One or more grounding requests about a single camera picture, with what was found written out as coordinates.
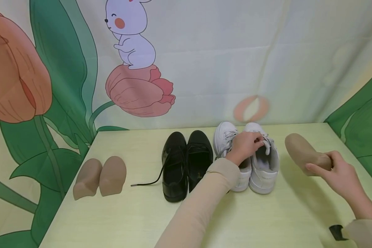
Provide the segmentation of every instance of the light green table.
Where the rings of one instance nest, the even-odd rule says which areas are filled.
[[[259,195],[249,188],[228,193],[217,207],[202,247],[295,248],[355,247],[336,242],[328,227],[347,225],[353,213],[347,203],[321,178],[306,177],[290,159],[284,145],[290,133],[304,136],[318,151],[338,150],[355,165],[372,198],[372,178],[326,123],[269,125],[275,140],[280,173],[274,191]],[[153,247],[180,203],[163,198],[161,180],[155,185],[130,187],[157,178],[167,137],[180,131],[186,140],[196,128],[177,130],[114,131],[98,133],[86,160],[120,156],[127,166],[123,192],[73,199],[74,182],[40,248]],[[212,140],[215,128],[200,128]]]

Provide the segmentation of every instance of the wooden shoe tree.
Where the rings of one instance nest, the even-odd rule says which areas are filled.
[[[102,196],[120,194],[123,190],[127,169],[120,157],[109,157],[101,172],[99,189]]]
[[[76,179],[76,184],[73,187],[73,197],[75,200],[96,194],[101,170],[102,164],[94,158],[87,160],[82,165]]]
[[[285,138],[285,147],[295,164],[308,176],[316,176],[306,169],[308,163],[316,164],[328,171],[332,169],[330,157],[317,152],[305,138],[297,133],[291,133]]]

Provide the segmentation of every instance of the sleeve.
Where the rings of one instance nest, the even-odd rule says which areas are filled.
[[[225,158],[216,160],[186,197],[167,225],[155,248],[198,248],[216,206],[233,188],[238,166]]]
[[[345,238],[354,240],[359,248],[372,248],[372,220],[354,220],[342,232]]]

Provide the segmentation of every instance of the white sneaker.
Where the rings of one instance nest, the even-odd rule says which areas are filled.
[[[233,138],[238,134],[237,128],[230,122],[222,122],[215,130],[213,137],[213,149],[217,155],[216,159],[225,157],[231,150]],[[249,177],[251,176],[251,159],[244,160],[240,165],[240,177],[237,185],[232,191],[240,192],[248,188]]]
[[[280,170],[280,161],[278,159],[277,148],[274,140],[269,138],[262,127],[257,123],[248,123],[244,132],[261,133],[264,137],[264,146],[256,151],[251,157],[252,173],[249,178],[249,187],[259,194],[268,194],[273,191],[276,183],[278,171]]]

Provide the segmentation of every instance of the cartoon backdrop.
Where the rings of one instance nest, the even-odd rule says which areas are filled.
[[[98,131],[223,120],[326,121],[372,175],[372,0],[0,0],[0,247],[40,244]]]

